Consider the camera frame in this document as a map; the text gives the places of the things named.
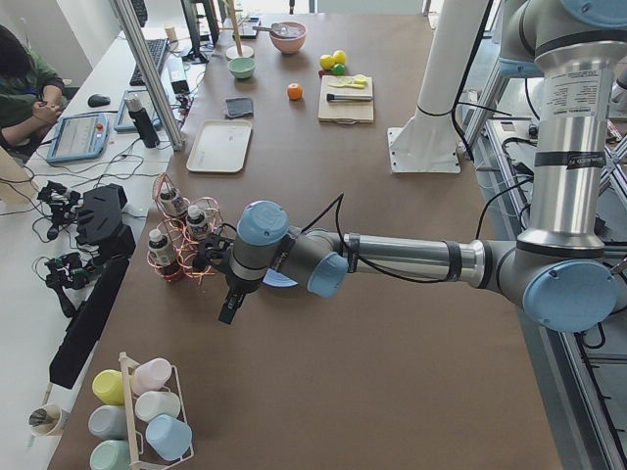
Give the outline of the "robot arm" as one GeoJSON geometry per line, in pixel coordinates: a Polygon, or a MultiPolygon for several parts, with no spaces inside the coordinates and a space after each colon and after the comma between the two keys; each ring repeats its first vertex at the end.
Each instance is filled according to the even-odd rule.
{"type": "Polygon", "coordinates": [[[618,307],[618,277],[595,234],[613,70],[626,53],[622,1],[508,1],[500,61],[544,76],[530,218],[513,242],[423,241],[299,229],[271,201],[249,204],[233,239],[206,242],[229,290],[219,320],[275,270],[333,296],[350,272],[371,269],[417,284],[464,282],[498,293],[537,323],[579,333],[618,307]]]}

